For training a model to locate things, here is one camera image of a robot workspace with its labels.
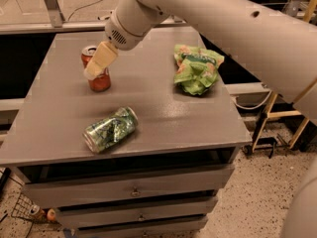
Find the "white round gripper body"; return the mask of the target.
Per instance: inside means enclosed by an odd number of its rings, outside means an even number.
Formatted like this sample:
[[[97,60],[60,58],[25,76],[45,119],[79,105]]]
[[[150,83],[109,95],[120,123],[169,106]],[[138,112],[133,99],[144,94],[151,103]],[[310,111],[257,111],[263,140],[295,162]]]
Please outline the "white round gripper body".
[[[105,25],[105,34],[117,49],[129,51],[167,17],[137,0],[120,0]]]

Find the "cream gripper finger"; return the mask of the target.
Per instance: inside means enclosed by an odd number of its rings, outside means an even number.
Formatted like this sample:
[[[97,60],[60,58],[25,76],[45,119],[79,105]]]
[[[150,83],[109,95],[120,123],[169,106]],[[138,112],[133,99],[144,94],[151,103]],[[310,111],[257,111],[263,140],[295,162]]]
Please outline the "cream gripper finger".
[[[110,65],[118,56],[118,49],[109,41],[101,42],[93,57],[88,62],[84,76],[88,80],[94,80],[103,73],[105,68]]]

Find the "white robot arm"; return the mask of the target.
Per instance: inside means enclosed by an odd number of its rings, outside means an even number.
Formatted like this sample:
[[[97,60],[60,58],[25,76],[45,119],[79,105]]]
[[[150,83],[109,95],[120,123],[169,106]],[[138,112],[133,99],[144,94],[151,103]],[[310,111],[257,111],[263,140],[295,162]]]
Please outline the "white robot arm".
[[[157,24],[181,18],[317,124],[317,28],[249,0],[121,0],[107,40],[84,70],[96,78],[119,50],[133,49]]]

